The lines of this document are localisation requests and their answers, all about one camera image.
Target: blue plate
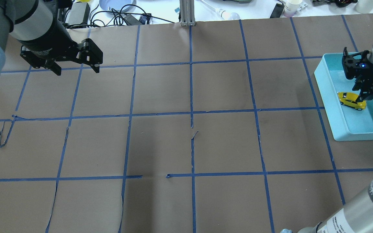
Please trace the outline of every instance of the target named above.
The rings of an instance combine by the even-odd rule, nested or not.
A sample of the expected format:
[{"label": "blue plate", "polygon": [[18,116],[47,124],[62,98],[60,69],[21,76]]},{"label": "blue plate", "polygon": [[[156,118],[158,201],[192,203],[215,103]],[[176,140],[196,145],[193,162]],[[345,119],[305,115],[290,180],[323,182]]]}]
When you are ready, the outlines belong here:
[{"label": "blue plate", "polygon": [[[136,0],[99,0],[99,6],[102,10],[111,10],[112,8],[120,11],[122,6],[126,4],[136,4]],[[133,9],[134,6],[126,6],[122,13],[128,12]]]}]

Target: toy car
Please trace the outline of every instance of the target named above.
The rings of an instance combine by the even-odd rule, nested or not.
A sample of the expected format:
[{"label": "toy car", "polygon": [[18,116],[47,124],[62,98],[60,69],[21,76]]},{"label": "toy car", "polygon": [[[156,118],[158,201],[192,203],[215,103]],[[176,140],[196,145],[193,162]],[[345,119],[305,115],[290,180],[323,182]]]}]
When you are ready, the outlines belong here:
[{"label": "toy car", "polygon": [[367,107],[367,102],[356,102],[358,95],[351,92],[338,92],[338,97],[341,105],[352,107],[358,111],[362,111]]}]

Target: light blue plastic tray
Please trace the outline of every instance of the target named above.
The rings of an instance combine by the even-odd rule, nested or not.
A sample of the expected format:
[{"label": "light blue plastic tray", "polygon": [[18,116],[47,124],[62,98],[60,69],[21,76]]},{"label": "light blue plastic tray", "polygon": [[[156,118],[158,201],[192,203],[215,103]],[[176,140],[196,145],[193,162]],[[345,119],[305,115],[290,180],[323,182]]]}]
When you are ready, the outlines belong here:
[{"label": "light blue plastic tray", "polygon": [[345,78],[342,53],[323,55],[315,77],[335,140],[373,140],[373,100],[367,101],[363,111],[339,103],[337,92],[359,94],[359,91],[352,91],[354,80]]}]

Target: cable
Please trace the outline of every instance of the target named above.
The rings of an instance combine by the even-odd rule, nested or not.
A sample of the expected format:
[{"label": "cable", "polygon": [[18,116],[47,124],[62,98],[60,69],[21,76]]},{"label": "cable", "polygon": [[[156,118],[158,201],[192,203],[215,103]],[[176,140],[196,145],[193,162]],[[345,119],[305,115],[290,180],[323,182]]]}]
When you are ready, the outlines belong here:
[{"label": "cable", "polygon": [[69,12],[70,12],[70,8],[67,8],[67,11],[64,14],[64,22],[66,21]]},{"label": "cable", "polygon": [[[123,10],[125,7],[127,7],[127,6],[135,6],[135,7],[139,8],[141,11],[143,11],[143,13],[127,13],[127,12],[125,12],[125,13],[121,13],[122,10]],[[146,14],[146,11],[145,11],[144,9],[142,9],[140,6],[137,6],[137,5],[135,5],[135,4],[126,4],[126,5],[122,6],[122,8],[120,9],[120,11],[118,11],[118,10],[112,8],[111,10],[101,10],[101,11],[98,11],[98,12],[96,12],[96,13],[94,13],[94,14],[92,14],[92,12],[91,12],[90,15],[89,15],[90,24],[91,24],[91,25],[97,25],[97,24],[95,24],[96,21],[100,21],[100,22],[102,23],[102,25],[97,25],[97,27],[122,26],[122,25],[123,25],[123,22],[124,22],[123,17],[126,16],[126,15],[129,15],[129,14],[130,14],[130,15],[146,15],[146,16],[151,17],[151,18],[160,19],[160,20],[163,20],[163,21],[166,21],[166,22],[170,22],[170,23],[175,23],[175,22],[172,22],[172,21],[167,20],[167,19],[163,19],[163,18],[159,18],[159,17],[155,17],[155,16],[147,15],[147,14]],[[100,20],[100,19],[95,19],[95,20],[93,20],[94,17],[95,17],[97,14],[99,14],[99,13],[103,13],[103,12],[107,12],[107,13],[112,13],[112,14],[113,14],[112,19],[111,19],[107,24],[105,24],[105,22],[102,21],[102,20]]]},{"label": "cable", "polygon": [[88,25],[88,24],[67,25],[67,26],[65,26],[65,28],[66,29],[73,29],[73,28],[81,27],[81,26],[94,27],[94,28],[102,28],[99,25]]},{"label": "cable", "polygon": [[99,4],[96,6],[95,9],[93,9],[93,10],[90,12],[90,14],[89,14],[89,18],[92,16],[93,12],[94,12],[97,8],[99,8]]}]

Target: white table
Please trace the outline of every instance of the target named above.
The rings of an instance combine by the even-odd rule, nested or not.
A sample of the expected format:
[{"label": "white table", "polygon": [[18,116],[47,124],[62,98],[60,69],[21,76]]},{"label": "white table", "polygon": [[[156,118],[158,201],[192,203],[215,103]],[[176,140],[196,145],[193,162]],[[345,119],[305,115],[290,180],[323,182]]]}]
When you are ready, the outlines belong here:
[{"label": "white table", "polygon": [[[229,12],[236,12],[241,19],[265,19],[269,18],[277,0],[253,0],[250,3],[237,3],[222,0],[206,0],[213,7],[219,7]],[[89,2],[91,9],[94,9],[99,0],[92,0]],[[305,16],[324,16],[324,15],[354,15],[358,14],[355,11],[355,4],[350,4],[347,7],[339,8],[336,4],[329,4],[323,6],[312,6],[311,0],[304,0],[308,4],[307,7],[296,13],[295,17]],[[173,22],[178,22],[178,14],[175,9],[179,7],[179,0],[137,0],[136,4],[142,7],[147,13],[153,16],[164,18]],[[198,0],[195,0],[195,20],[196,21],[220,21],[218,15],[212,12],[209,8],[204,6]],[[131,10],[133,13],[142,13],[139,9]],[[101,19],[107,23],[112,15],[107,13],[99,13],[95,19]],[[153,24],[167,23],[165,21],[154,19]]]}]

